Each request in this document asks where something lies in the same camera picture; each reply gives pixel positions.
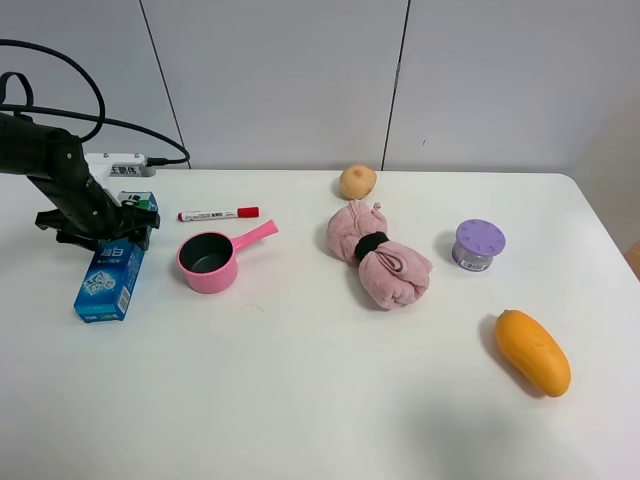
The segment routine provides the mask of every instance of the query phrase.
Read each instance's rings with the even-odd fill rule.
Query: toothpaste box
[[[118,200],[146,210],[158,210],[151,192],[120,192]],[[151,230],[151,227],[147,229],[147,245]],[[86,323],[124,320],[144,252],[126,238],[100,242],[73,304],[82,320]]]

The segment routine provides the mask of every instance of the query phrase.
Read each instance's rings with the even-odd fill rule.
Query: white table
[[[124,322],[72,310],[91,253],[34,225],[47,200],[0,176],[0,478],[635,479],[640,284],[569,178],[379,174],[390,236],[434,264],[417,304],[377,310],[327,254],[337,172],[161,171],[153,233]],[[178,211],[259,205],[258,219]],[[467,218],[507,248],[484,273],[450,259]],[[227,291],[199,295],[189,235],[281,233],[244,251]],[[515,308],[564,349],[573,382],[536,398],[506,371],[491,322]]]

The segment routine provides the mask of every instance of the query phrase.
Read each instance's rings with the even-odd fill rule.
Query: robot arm
[[[30,117],[0,113],[0,173],[26,175],[56,210],[40,212],[36,225],[57,230],[56,240],[95,250],[101,240],[128,238],[144,247],[160,216],[118,205],[89,172],[82,145],[64,129]]]

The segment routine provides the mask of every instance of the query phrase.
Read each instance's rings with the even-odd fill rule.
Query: white wall
[[[144,125],[178,139],[160,71],[140,6],[136,0],[3,0],[0,36],[46,45],[69,55],[96,80],[107,116]],[[39,52],[0,47],[0,73],[15,70],[29,78],[36,105],[97,114],[91,89],[70,66]],[[24,103],[17,80],[10,83],[7,103]],[[92,125],[58,117],[36,121],[87,133]],[[138,133],[105,126],[85,152],[179,153]]]
[[[145,0],[194,168],[379,168],[405,2]]]
[[[564,171],[640,92],[639,46],[638,0],[413,0],[385,169]]]

